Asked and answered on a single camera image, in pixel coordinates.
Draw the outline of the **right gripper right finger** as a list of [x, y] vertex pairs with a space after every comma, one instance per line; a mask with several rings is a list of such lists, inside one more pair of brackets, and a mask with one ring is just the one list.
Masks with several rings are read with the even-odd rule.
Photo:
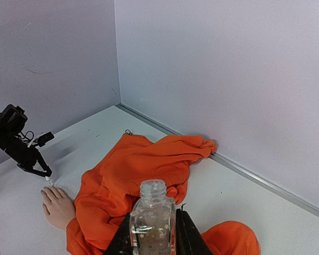
[[176, 254], [213, 255], [199, 230], [183, 207], [176, 210]]

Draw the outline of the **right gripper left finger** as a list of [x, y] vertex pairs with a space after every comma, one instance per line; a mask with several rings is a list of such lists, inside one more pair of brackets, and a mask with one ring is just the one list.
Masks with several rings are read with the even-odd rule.
[[126, 214], [103, 255], [133, 255], [130, 237], [130, 213]]

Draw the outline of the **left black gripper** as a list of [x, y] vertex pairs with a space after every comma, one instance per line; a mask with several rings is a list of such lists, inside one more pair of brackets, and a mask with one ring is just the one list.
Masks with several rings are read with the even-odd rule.
[[[9, 143], [5, 152], [14, 159], [17, 165], [25, 172], [41, 177], [49, 177], [52, 174], [52, 170], [46, 164], [41, 153], [36, 148], [28, 148], [27, 145], [20, 140], [13, 140]], [[37, 162], [41, 166], [42, 171], [34, 169]]]

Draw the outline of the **small nail polish bottle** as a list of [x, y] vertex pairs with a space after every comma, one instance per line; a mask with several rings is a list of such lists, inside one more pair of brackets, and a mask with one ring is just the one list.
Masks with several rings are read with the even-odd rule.
[[130, 213], [133, 254], [176, 254], [176, 205], [166, 194], [163, 180], [142, 182], [140, 199]]

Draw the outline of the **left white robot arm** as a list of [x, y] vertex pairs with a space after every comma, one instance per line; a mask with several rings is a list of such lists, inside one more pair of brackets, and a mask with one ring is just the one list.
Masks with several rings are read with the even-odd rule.
[[0, 113], [0, 149], [16, 161], [23, 171], [45, 177], [52, 175], [38, 147], [54, 139], [51, 132], [28, 138], [22, 130], [28, 118], [19, 106], [9, 104]]

